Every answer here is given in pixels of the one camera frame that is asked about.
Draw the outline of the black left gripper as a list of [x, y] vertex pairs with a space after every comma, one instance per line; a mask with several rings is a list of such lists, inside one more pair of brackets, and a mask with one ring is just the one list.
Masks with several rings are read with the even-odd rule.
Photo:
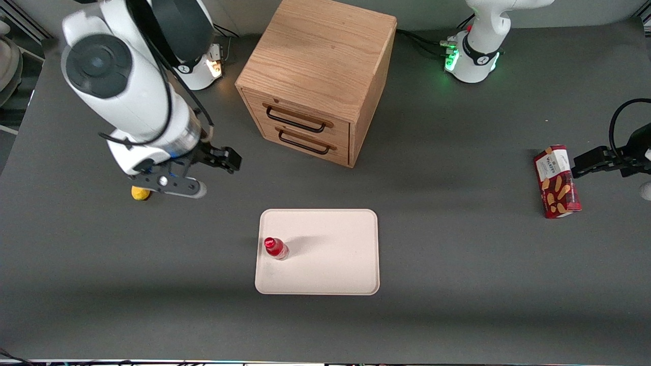
[[638, 128], [628, 140], [628, 155], [636, 161], [622, 162], [606, 146], [598, 146], [575, 157], [572, 167], [573, 178], [581, 178], [590, 173], [614, 171], [620, 169], [623, 178], [644, 173], [644, 164], [650, 162], [650, 123]]

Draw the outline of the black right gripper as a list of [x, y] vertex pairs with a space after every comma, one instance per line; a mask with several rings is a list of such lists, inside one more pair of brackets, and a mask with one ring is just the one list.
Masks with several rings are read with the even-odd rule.
[[233, 148], [224, 147], [214, 149], [211, 143], [199, 143], [186, 155], [174, 158], [173, 174], [176, 176], [189, 176], [189, 170], [193, 165], [203, 164], [209, 167], [225, 169], [229, 174], [239, 171], [242, 164], [240, 156]]

